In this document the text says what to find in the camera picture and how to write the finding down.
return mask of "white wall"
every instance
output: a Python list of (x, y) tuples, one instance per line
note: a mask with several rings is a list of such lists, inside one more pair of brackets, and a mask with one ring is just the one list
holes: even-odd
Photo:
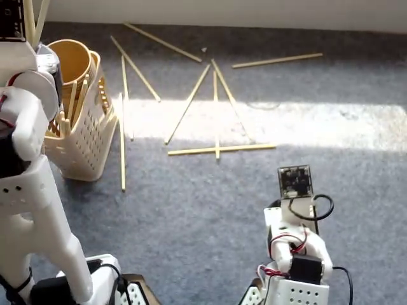
[(407, 0), (52, 0), (48, 20), (405, 33)]

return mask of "wooden stick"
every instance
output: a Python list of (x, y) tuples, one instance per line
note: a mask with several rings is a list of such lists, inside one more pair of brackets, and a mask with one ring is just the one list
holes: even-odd
[(150, 85), (148, 80), (144, 77), (140, 69), (135, 65), (133, 60), (127, 55), (125, 50), (121, 47), (121, 45), (115, 40), (113, 36), (110, 36), (112, 39), (113, 43), (116, 45), (117, 49), (119, 49), (120, 53), (125, 57), (127, 62), (132, 66), (133, 70), (137, 73), (137, 75), (141, 78), (142, 82), (146, 85), (148, 90), (151, 92), (151, 94), (154, 96), (155, 100), (157, 102), (161, 101), (161, 98), (158, 96), (158, 94), (154, 91), (153, 87)]
[[(277, 148), (272, 144), (254, 144), (254, 145), (242, 145), (242, 146), (225, 146), (220, 147), (220, 151), (252, 151), (255, 149), (274, 149)], [(210, 148), (196, 148), (196, 149), (183, 149), (181, 151), (169, 151), (169, 156), (180, 156), (182, 154), (207, 154), (216, 152), (216, 147)]]
[(160, 44), (162, 44), (163, 46), (166, 46), (167, 48), (169, 48), (169, 49), (171, 49), (171, 50), (173, 50), (173, 51), (175, 51), (175, 52), (178, 52), (179, 54), (182, 54), (182, 55), (184, 55), (184, 56), (187, 56), (187, 57), (189, 57), (190, 59), (195, 60), (196, 62), (202, 62), (202, 59), (201, 59), (201, 58), (196, 57), (196, 56), (194, 56), (194, 55), (192, 55), (192, 54), (190, 54), (190, 53), (188, 53), (188, 52), (186, 52), (186, 51), (184, 51), (184, 50), (182, 50), (182, 49), (180, 49), (180, 48), (174, 46), (173, 44), (170, 44), (170, 43), (168, 43), (168, 42), (166, 42), (166, 41), (164, 41), (164, 40), (162, 40), (162, 39), (160, 39), (160, 38), (158, 38), (158, 37), (156, 37), (156, 36), (154, 36), (154, 35), (151, 35), (150, 33), (147, 33), (146, 31), (144, 31), (144, 30), (142, 30), (142, 29), (139, 29), (138, 27), (135, 27), (134, 25), (131, 25), (131, 24), (129, 24), (129, 23), (124, 23), (124, 25), (127, 26), (127, 27), (129, 27), (129, 28), (131, 28), (133, 31), (136, 31), (136, 32), (139, 33), (139, 34), (142, 34), (142, 35), (144, 35), (144, 36), (146, 36), (146, 37), (152, 39), (152, 40), (155, 41), (156, 43), (160, 43)]
[[(129, 101), (129, 97), (128, 97), (128, 86), (127, 86), (127, 74), (126, 74), (126, 61), (125, 61), (125, 57), (121, 56), (121, 72), (123, 74), (123, 88), (125, 91), (125, 97), (123, 100), (123, 128), (124, 128), (124, 104), (127, 103), (128, 105), (128, 101)], [(131, 141), (134, 141), (134, 134), (132, 133), (132, 138)]]
[(65, 118), (62, 118), (61, 124), (59, 124), (59, 132), (61, 138), (64, 138), (66, 136), (65, 124), (66, 124)]
[(72, 90), (71, 90), (71, 98), (69, 99), (69, 107), (68, 107), (68, 114), (67, 114), (67, 119), (69, 121), (72, 121), (72, 116), (74, 112), (74, 104), (75, 104), (75, 96), (76, 96), (76, 89), (78, 88), (78, 83), (75, 81), (72, 85)]
[(219, 77), (219, 79), (220, 79), (220, 81), (221, 81), (221, 83), (222, 83), (222, 85), (223, 85), (223, 88), (224, 88), (224, 90), (226, 91), (226, 94), (228, 95), (230, 104), (231, 104), (233, 110), (235, 111), (235, 114), (236, 114), (238, 120), (240, 121), (240, 124), (241, 124), (242, 127), (243, 127), (244, 132), (246, 133), (246, 135), (247, 135), (247, 137), (249, 138), (249, 140), (253, 141), (253, 139), (249, 136), (249, 133), (247, 132), (246, 127), (245, 127), (244, 124), (243, 124), (243, 121), (242, 121), (242, 119), (241, 119), (241, 117), (240, 117), (239, 112), (237, 111), (237, 103), (236, 103), (236, 100), (235, 100), (235, 98), (233, 97), (233, 95), (231, 94), (231, 91), (230, 91), (230, 89), (229, 89), (228, 84), (227, 84), (226, 81), (224, 80), (224, 77), (223, 77), (223, 74), (222, 74), (222, 72), (221, 72), (221, 69), (217, 66), (217, 64), (216, 64), (216, 62), (215, 62), (214, 59), (212, 59), (211, 61), (212, 61), (212, 65), (214, 66), (214, 68), (215, 68), (215, 70), (216, 70), (217, 76)]
[(76, 103), (74, 118), (72, 120), (72, 126), (75, 126), (75, 123), (78, 120), (79, 115), (81, 114), (83, 102), (85, 101), (86, 93), (88, 92), (88, 80), (89, 80), (89, 75), (87, 74), (85, 76), (85, 79), (83, 80), (81, 92), (79, 94), (79, 99), (78, 99), (78, 102)]
[(275, 59), (269, 59), (269, 60), (260, 60), (259, 62), (246, 62), (244, 64), (236, 64), (236, 65), (233, 65), (232, 68), (238, 69), (238, 68), (254, 67), (256, 65), (269, 65), (269, 64), (276, 64), (278, 62), (290, 62), (292, 60), (308, 59), (308, 58), (321, 57), (321, 56), (323, 56), (322, 53), (316, 53), (316, 54), (275, 58)]
[[(214, 71), (214, 101), (219, 102), (217, 98), (217, 76), (216, 76), (216, 71)], [(218, 130), (215, 131), (215, 154), (216, 154), (216, 159), (218, 160), (221, 157), (221, 151), (219, 150), (219, 132)]]
[(32, 8), (32, 0), (23, 0), (24, 20), (25, 20), (25, 38), (32, 45), (34, 34), (36, 31), (36, 22), (34, 19), (34, 9)]
[(65, 136), (68, 137), (71, 135), (71, 120), (65, 119)]
[(60, 137), (64, 138), (65, 137), (65, 112), (64, 111), (61, 111), (60, 113), (57, 114), (57, 122), (59, 125)]
[(37, 19), (37, 27), (36, 31), (34, 34), (34, 39), (32, 40), (32, 46), (34, 49), (39, 43), (39, 40), (41, 39), (41, 34), (43, 33), (44, 29), (44, 23), (45, 23), (45, 18), (46, 14), (48, 12), (48, 7), (50, 6), (50, 0), (43, 0), (41, 2), (41, 9), (39, 11), (38, 19)]
[(124, 129), (124, 112), (123, 112), (123, 96), (120, 92), (119, 101), (121, 102), (121, 111), (119, 115), (120, 125), (120, 170), (121, 170), (121, 191), (126, 191), (126, 156), (125, 156), (125, 129)]
[(175, 134), (176, 130), (178, 129), (179, 124), (181, 123), (181, 121), (184, 118), (184, 115), (186, 114), (186, 111), (188, 110), (188, 108), (190, 107), (193, 97), (195, 96), (195, 94), (197, 93), (200, 85), (202, 84), (202, 81), (204, 81), (204, 78), (206, 76), (206, 74), (208, 73), (210, 68), (210, 65), (207, 65), (205, 70), (203, 70), (203, 73), (201, 74), (201, 76), (199, 77), (197, 83), (195, 84), (195, 86), (192, 89), (191, 94), (189, 95), (189, 97), (186, 99), (186, 107), (183, 111), (183, 113), (181, 114), (181, 116), (179, 117), (173, 131), (170, 133), (170, 135), (167, 137), (167, 139), (165, 140), (165, 144), (168, 144), (171, 141), (172, 136)]

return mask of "gray carpet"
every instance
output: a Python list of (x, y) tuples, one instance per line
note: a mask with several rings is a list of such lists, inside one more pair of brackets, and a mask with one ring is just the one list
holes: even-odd
[[(314, 190), (334, 198), (321, 234), (333, 262), (354, 275), (355, 304), (402, 304), (407, 284), (407, 37), (356, 32), (145, 26), (205, 61), (214, 57), (257, 142), (276, 150), (168, 157), (163, 144), (204, 65), (121, 25), (47, 24), (45, 42), (79, 39), (102, 56), (110, 93), (122, 91), (112, 34), (162, 97), (128, 67), (127, 192), (118, 134), (102, 178), (55, 179), (86, 255), (111, 253), (143, 274), (164, 305), (241, 299), (267, 262), (263, 208), (279, 196), (276, 169), (309, 164)], [(203, 54), (200, 49), (208, 47)], [(234, 71), (231, 64), (304, 53), (323, 58)], [(169, 149), (248, 143), (226, 95), (204, 81)], [(34, 257), (37, 279), (57, 271)], [(331, 305), (347, 304), (344, 274)]]

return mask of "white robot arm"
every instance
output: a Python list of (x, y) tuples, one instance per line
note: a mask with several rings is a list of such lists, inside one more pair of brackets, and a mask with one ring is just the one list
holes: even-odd
[[(47, 126), (61, 107), (59, 60), (45, 46), (33, 50), (24, 29), (22, 1), (1, 0), (0, 285), (16, 305), (147, 305), (142, 287), (122, 277), (116, 258), (85, 258), (71, 232), (48, 158), (41, 154)], [(61, 272), (35, 284), (32, 253)]]
[[(281, 199), (264, 210), (272, 261), (258, 267), (258, 280), (240, 305), (328, 305), (327, 282), (333, 269), (341, 268), (333, 267), (318, 221), (331, 215), (333, 200), (314, 195), (309, 166), (279, 168), (278, 174)], [(317, 216), (315, 204), (320, 198), (329, 201), (329, 209)]]

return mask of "cream plastic basket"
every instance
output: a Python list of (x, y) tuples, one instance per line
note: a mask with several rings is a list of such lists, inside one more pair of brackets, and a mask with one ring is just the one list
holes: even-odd
[(83, 181), (95, 181), (102, 175), (118, 122), (106, 92), (100, 57), (92, 53), (97, 57), (95, 77), (71, 133), (65, 137), (45, 137), (45, 154), (62, 175)]

